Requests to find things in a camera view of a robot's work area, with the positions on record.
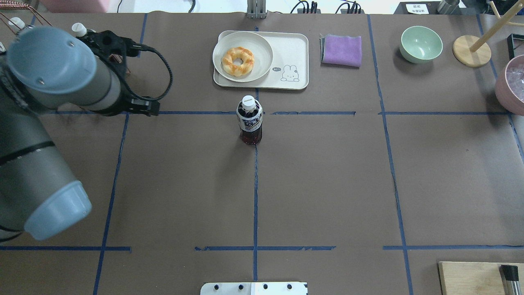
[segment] tray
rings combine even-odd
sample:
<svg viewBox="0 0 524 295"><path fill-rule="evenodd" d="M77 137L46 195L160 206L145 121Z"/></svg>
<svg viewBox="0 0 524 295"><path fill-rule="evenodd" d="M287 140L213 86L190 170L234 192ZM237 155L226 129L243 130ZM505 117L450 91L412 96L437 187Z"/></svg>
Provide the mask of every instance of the tray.
<svg viewBox="0 0 524 295"><path fill-rule="evenodd" d="M227 30L219 40L236 31ZM251 82L226 79L216 69L213 80L222 87L272 88L301 90L309 84L309 41L302 34L255 31L264 37L273 49L273 63L269 73Z"/></svg>

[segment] blue tape line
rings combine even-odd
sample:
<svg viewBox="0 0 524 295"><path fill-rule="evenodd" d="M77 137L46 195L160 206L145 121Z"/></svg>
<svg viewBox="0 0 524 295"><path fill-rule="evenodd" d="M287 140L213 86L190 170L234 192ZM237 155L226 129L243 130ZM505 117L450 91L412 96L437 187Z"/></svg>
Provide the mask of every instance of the blue tape line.
<svg viewBox="0 0 524 295"><path fill-rule="evenodd" d="M383 99L383 96L382 96L382 90L380 89L380 83L379 83L379 80L378 80L377 55L376 55L376 52L375 52L375 41L373 39L373 28L372 28L372 25L371 25L371 17L370 17L369 14L367 15L367 23L368 23L368 27L369 27L369 38L371 40L371 49L373 51L373 63L374 63L374 66L375 66L375 77L376 77L376 80L377 80L378 96L380 97L380 109L382 111L382 122L384 124L384 134L386 136L386 145L387 145L388 157L389 157L389 168L391 170L391 177L393 178L393 185L394 185L394 188L395 188L395 200L397 202L397 217L398 217L398 224L399 224L399 229L400 229L400 238L402 240L402 247L403 247L402 252L404 254L404 263L405 263L405 266L406 266L406 278L408 280L408 290L409 290L409 295L413 295L413 284L411 282L411 270L409 268L409 257L408 257L408 251L406 249L406 235L404 233L404 224L403 224L403 221L402 221L402 211L400 209L400 199L399 199L399 196L398 196L398 189L397 189L397 178L395 176L395 166L393 164L393 155L392 155L392 152L391 152L391 144L390 144L390 140L389 140L388 125L387 125L386 115L385 115L386 110L385 110L385 107L384 107L384 99Z"/></svg>
<svg viewBox="0 0 524 295"><path fill-rule="evenodd" d="M513 131L513 137L515 138L515 142L517 142L517 148L519 149L520 158L524 163L524 152L522 151L522 144L520 143L519 135L517 133L517 129L515 129L515 123L513 122L513 117L511 116L511 114L508 114L508 119L509 125L511 126L511 130Z"/></svg>
<svg viewBox="0 0 524 295"><path fill-rule="evenodd" d="M140 44L144 43L144 35L146 33L147 13L144 14L144 22L142 22L142 33L140 33ZM138 52L137 58L140 58L142 51Z"/></svg>
<svg viewBox="0 0 524 295"><path fill-rule="evenodd" d="M100 251L100 246L0 246L0 251ZM131 247L107 247L106 251L129 251Z"/></svg>
<svg viewBox="0 0 524 295"><path fill-rule="evenodd" d="M259 246L259 251L331 251L336 246Z"/></svg>
<svg viewBox="0 0 524 295"><path fill-rule="evenodd" d="M482 23L481 23L481 15L480 14L477 14L477 24L478 24L478 28L481 32L481 36L484 34L484 30L482 29Z"/></svg>
<svg viewBox="0 0 524 295"><path fill-rule="evenodd" d="M355 115L356 112L274 112L272 115Z"/></svg>
<svg viewBox="0 0 524 295"><path fill-rule="evenodd" d="M378 64L377 64L377 53L375 52L375 41L373 39L373 29L371 27L371 17L367 15L367 25L369 27L369 38L371 40L371 51L373 53L373 64L375 66L375 79L377 82L378 96L380 97L380 109L384 112L384 101L382 100L382 90L380 88L380 83L378 82Z"/></svg>
<svg viewBox="0 0 524 295"><path fill-rule="evenodd" d="M253 246L207 246L195 247L195 251L253 251Z"/></svg>
<svg viewBox="0 0 524 295"><path fill-rule="evenodd" d="M162 115L236 115L236 112L219 112L219 111L161 111Z"/></svg>
<svg viewBox="0 0 524 295"><path fill-rule="evenodd" d="M379 115L507 115L507 112L380 112Z"/></svg>
<svg viewBox="0 0 524 295"><path fill-rule="evenodd" d="M258 281L258 147L255 145L255 189L253 209L253 282Z"/></svg>
<svg viewBox="0 0 524 295"><path fill-rule="evenodd" d="M524 250L524 246L511 245L418 245L407 246L408 250L476 250L476 249L512 249ZM383 250L403 250L403 246L383 246Z"/></svg>
<svg viewBox="0 0 524 295"><path fill-rule="evenodd" d="M104 237L102 239L102 249L100 251L99 265L96 271L96 279L95 279L95 286L93 289L93 295L96 295L98 293L100 275L102 274L102 264L104 262L104 252L106 251L107 234L109 233L109 224L111 222L111 213L113 211L113 204L115 202L116 181L118 180L120 164L122 163L122 151L124 150L124 142L126 140L126 132L127 132L128 123L129 123L129 114L126 114L126 121L124 122L124 130L122 131L122 140L120 141L120 150L118 151L118 162L116 163L115 177L113 179L113 188L111 190L111 199L109 201L109 208L107 209L107 218L105 220Z"/></svg>

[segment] donut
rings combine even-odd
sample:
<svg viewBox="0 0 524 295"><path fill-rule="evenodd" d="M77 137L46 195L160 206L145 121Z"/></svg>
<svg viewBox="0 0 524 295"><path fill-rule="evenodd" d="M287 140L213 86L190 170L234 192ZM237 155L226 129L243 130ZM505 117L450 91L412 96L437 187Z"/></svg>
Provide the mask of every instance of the donut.
<svg viewBox="0 0 524 295"><path fill-rule="evenodd" d="M241 59L242 64L237 66L233 64L233 60ZM240 77L246 75L253 70L253 65L255 64L255 56L251 51L244 47L235 47L231 48L224 54L222 58L222 66L226 73L231 76Z"/></svg>

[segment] wooden cutting board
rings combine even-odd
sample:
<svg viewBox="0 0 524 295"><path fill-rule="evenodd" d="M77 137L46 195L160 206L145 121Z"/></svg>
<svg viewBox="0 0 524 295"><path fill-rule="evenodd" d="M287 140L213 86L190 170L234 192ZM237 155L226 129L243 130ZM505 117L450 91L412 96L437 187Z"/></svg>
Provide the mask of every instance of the wooden cutting board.
<svg viewBox="0 0 524 295"><path fill-rule="evenodd" d="M516 265L519 279L524 278L524 264L492 262L439 262L443 295L505 295L500 265Z"/></svg>

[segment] dark liquid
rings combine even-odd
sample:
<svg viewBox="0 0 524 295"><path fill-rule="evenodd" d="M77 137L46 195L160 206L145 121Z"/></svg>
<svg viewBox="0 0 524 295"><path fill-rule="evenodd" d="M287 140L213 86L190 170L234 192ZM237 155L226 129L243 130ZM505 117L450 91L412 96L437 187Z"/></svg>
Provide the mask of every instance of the dark liquid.
<svg viewBox="0 0 524 295"><path fill-rule="evenodd" d="M253 132L241 130L240 139L246 144L258 144L262 139L262 126Z"/></svg>
<svg viewBox="0 0 524 295"><path fill-rule="evenodd" d="M254 116L258 114L258 107L255 108L253 112L247 113L246 111L244 111L244 109L242 109L242 103L240 103L238 105L238 113L245 118L253 118ZM240 130L240 139L242 139L242 141L245 144L249 144L249 145L258 144L262 139L262 125L260 125L260 127L257 130L252 131L252 132L244 131L241 129Z"/></svg>

